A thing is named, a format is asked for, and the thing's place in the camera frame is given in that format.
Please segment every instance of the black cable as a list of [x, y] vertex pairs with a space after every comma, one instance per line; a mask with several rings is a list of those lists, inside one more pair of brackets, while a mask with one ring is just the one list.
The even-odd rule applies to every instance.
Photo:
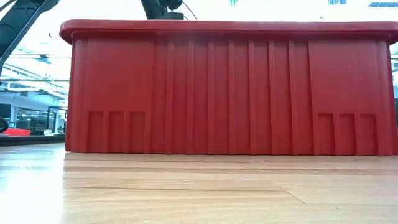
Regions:
[[198, 20], [198, 18], [195, 16], [195, 13], [192, 12], [192, 10], [189, 8], [189, 6], [188, 6], [185, 2], [182, 2], [182, 4], [184, 4], [185, 7], [187, 7], [187, 9], [192, 13], [192, 15], [194, 16], [194, 18], [195, 18], [196, 20]]
[[4, 3], [4, 5], [0, 7], [0, 12], [7, 8], [9, 5], [11, 5], [14, 1], [16, 0], [9, 0], [8, 2]]

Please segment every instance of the red object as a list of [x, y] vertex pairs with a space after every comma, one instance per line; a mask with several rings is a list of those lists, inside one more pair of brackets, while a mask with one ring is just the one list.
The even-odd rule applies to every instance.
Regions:
[[9, 128], [2, 134], [7, 134], [9, 136], [30, 136], [30, 131], [24, 129]]
[[66, 147], [156, 154], [398, 154], [396, 22], [89, 21]]

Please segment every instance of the bin rim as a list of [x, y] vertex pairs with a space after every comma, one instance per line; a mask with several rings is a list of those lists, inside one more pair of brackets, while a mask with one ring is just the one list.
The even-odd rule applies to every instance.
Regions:
[[72, 44], [76, 31], [108, 32], [256, 32], [285, 34], [387, 34], [398, 42], [398, 22], [254, 22], [254, 21], [125, 21], [73, 19], [60, 26], [60, 37]]

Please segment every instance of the plastic storage container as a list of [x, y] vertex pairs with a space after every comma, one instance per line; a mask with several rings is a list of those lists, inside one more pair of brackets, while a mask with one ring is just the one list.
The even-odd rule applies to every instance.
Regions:
[[74, 20], [60, 35], [68, 151], [398, 154], [396, 22]]

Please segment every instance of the wooden floor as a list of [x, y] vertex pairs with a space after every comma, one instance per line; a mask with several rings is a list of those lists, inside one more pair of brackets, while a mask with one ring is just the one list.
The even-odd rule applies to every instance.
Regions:
[[0, 223], [398, 223], [398, 157], [0, 147]]

